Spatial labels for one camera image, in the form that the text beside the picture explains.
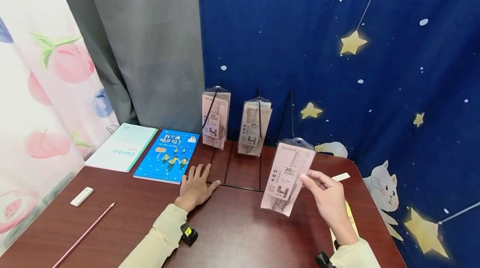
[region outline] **pencil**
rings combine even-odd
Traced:
[[[80,239],[77,240],[77,242],[75,242],[75,244],[70,247],[70,249],[61,257],[61,259],[59,259],[59,261],[53,265],[52,268],[57,268],[60,266],[60,264],[65,261],[65,259],[67,258],[67,256],[70,255],[70,253],[72,253],[73,249],[75,249],[81,242],[83,239],[85,239],[85,237],[89,234],[89,232],[92,231],[92,229],[97,226],[97,224],[102,220],[103,217],[105,217],[105,215],[108,214],[108,212],[113,208],[113,206],[115,205],[115,202],[112,203],[108,208],[107,210],[105,210],[105,212],[103,212],[102,215],[100,215],[100,217],[98,217],[97,221],[95,221],[89,228],[88,230],[80,237]]]

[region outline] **white eraser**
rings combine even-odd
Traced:
[[[90,188],[90,187],[86,187],[85,189],[83,189],[82,192],[80,192],[79,195],[77,195],[77,197],[75,197],[71,202],[70,204],[73,205],[74,207],[78,207],[79,205],[82,204],[82,202],[87,199],[88,196],[90,196],[90,194],[93,192],[93,189]]]
[[[342,173],[342,174],[338,174],[334,177],[332,177],[333,180],[336,180],[337,182],[341,182],[342,180],[346,180],[350,177],[350,174],[348,173]]]

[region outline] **sleeve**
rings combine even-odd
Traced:
[[[359,238],[354,245],[344,245],[330,258],[337,268],[380,268],[367,241]]]
[[[180,226],[187,221],[187,212],[170,204],[154,222],[147,236],[133,249],[119,268],[159,268],[179,247]]]

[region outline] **star-patterned curtain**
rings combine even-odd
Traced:
[[[266,144],[293,120],[352,159],[409,267],[480,265],[479,0],[200,0],[200,15],[230,139],[259,88]]]

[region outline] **hand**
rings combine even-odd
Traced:
[[[343,185],[320,171],[310,170],[300,176],[301,182],[312,192],[318,211],[332,229],[339,245],[353,245],[358,237],[348,218]]]
[[[173,203],[177,207],[190,213],[197,205],[201,205],[212,195],[213,191],[220,186],[220,180],[216,180],[210,186],[207,186],[207,177],[210,173],[210,164],[205,167],[202,173],[203,164],[197,167],[190,167],[187,176],[181,178],[180,196]]]

